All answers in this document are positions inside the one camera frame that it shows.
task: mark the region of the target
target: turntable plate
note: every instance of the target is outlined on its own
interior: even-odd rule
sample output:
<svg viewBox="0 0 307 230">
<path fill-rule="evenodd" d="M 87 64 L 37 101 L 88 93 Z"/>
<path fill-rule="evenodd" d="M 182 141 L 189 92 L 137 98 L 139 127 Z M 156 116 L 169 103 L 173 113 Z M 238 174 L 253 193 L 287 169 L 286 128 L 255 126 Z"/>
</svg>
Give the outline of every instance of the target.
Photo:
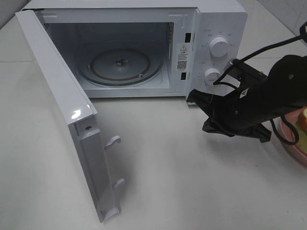
<svg viewBox="0 0 307 230">
<path fill-rule="evenodd" d="M 84 47 L 79 55 L 79 72 L 91 82 L 131 85 L 151 78 L 161 69 L 162 52 L 157 45 L 132 42 L 107 42 L 104 45 Z"/>
</svg>

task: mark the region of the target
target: black cable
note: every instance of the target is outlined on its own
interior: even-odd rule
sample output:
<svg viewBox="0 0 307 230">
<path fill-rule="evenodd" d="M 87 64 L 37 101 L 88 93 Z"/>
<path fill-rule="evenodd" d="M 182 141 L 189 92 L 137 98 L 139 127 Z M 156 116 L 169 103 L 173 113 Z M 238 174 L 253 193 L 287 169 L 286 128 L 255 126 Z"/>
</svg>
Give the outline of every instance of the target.
<svg viewBox="0 0 307 230">
<path fill-rule="evenodd" d="M 238 87 L 236 87 L 233 84 L 230 84 L 228 82 L 220 82 L 218 85 L 227 85 L 227 86 L 230 86 L 231 88 L 234 88 L 235 90 L 238 88 Z"/>
<path fill-rule="evenodd" d="M 221 77 L 219 77 L 214 83 L 213 85 L 220 85 L 220 84 L 223 84 L 225 85 L 224 83 L 225 82 L 221 82 L 221 80 L 223 80 L 225 78 L 225 76 L 227 75 L 227 73 L 229 73 L 233 68 L 235 68 L 236 66 L 238 66 L 239 64 L 253 58 L 254 56 L 260 54 L 260 53 L 263 53 L 267 50 L 270 50 L 270 49 L 274 49 L 274 48 L 277 48 L 277 47 L 281 47 L 281 46 L 284 46 L 284 45 L 287 45 L 289 43 L 292 43 L 292 42 L 295 42 L 295 41 L 298 41 L 300 39 L 303 39 L 306 43 L 307 43 L 307 33 L 306 33 L 306 29 L 305 29 L 305 26 L 307 26 L 307 22 L 304 23 L 301 27 L 300 27 L 300 35 L 299 36 L 296 36 L 296 37 L 293 37 L 293 38 L 290 38 L 290 39 L 287 39 L 287 40 L 284 40 L 282 42 L 279 42 L 279 43 L 275 43 L 275 44 L 272 44 L 272 45 L 269 45 L 269 46 L 266 46 L 264 48 L 261 48 L 253 53 L 251 53 L 250 55 L 247 55 L 246 57 L 242 58 L 241 60 L 237 61 L 236 63 L 234 63 L 233 65 L 231 65 L 230 67 L 228 67 L 225 72 L 221 75 Z"/>
<path fill-rule="evenodd" d="M 299 134 L 298 134 L 297 129 L 296 129 L 290 122 L 287 121 L 287 119 L 285 118 L 284 115 L 282 115 L 280 118 L 281 118 L 281 120 L 284 122 L 284 124 L 285 124 L 285 125 L 291 130 L 291 132 L 294 134 L 294 140 L 295 140 L 295 141 L 292 142 L 292 141 L 288 141 L 288 140 L 286 140 L 285 138 L 283 138 L 283 137 L 279 134 L 279 132 L 277 131 L 274 121 L 271 119 L 271 120 L 270 120 L 270 123 L 271 123 L 271 125 L 272 125 L 272 129 L 273 129 L 274 134 L 276 135 L 276 137 L 277 137 L 282 143 L 284 143 L 284 144 L 286 144 L 286 145 L 295 145 L 295 144 L 299 141 Z"/>
</svg>

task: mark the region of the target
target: tiled wall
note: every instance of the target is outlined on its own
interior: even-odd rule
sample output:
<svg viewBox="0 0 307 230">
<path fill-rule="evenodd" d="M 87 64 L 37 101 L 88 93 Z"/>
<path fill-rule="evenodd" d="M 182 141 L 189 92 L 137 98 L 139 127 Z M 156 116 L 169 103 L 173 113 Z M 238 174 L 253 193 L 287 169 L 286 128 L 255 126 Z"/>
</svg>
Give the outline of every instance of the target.
<svg viewBox="0 0 307 230">
<path fill-rule="evenodd" d="M 258 1 L 295 35 L 299 35 L 299 27 L 307 21 L 307 0 Z"/>
<path fill-rule="evenodd" d="M 28 0 L 0 0 L 0 28 L 27 3 Z"/>
</svg>

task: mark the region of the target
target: power knob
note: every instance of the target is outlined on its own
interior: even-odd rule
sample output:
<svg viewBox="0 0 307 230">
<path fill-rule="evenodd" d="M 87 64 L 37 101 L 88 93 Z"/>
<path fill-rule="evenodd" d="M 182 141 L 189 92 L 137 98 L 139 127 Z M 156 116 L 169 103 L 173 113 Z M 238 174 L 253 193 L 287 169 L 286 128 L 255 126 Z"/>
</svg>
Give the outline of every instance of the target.
<svg viewBox="0 0 307 230">
<path fill-rule="evenodd" d="M 210 42 L 209 47 L 211 54 L 220 58 L 228 53 L 229 44 L 225 37 L 216 37 Z"/>
<path fill-rule="evenodd" d="M 221 73 L 218 69 L 210 68 L 205 71 L 205 82 L 208 85 L 213 85 L 213 82 L 215 82 L 219 77 L 221 76 Z"/>
</svg>

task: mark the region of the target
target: microwave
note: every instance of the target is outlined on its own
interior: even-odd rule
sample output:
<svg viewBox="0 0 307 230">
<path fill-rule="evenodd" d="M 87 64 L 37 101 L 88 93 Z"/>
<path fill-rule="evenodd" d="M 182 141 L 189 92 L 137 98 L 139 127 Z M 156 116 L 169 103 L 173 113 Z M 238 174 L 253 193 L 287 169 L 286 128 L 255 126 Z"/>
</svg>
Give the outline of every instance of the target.
<svg viewBox="0 0 307 230">
<path fill-rule="evenodd" d="M 16 13 L 76 147 L 99 220 L 117 214 L 90 98 L 225 95 L 247 13 L 236 0 L 32 0 Z"/>
</svg>

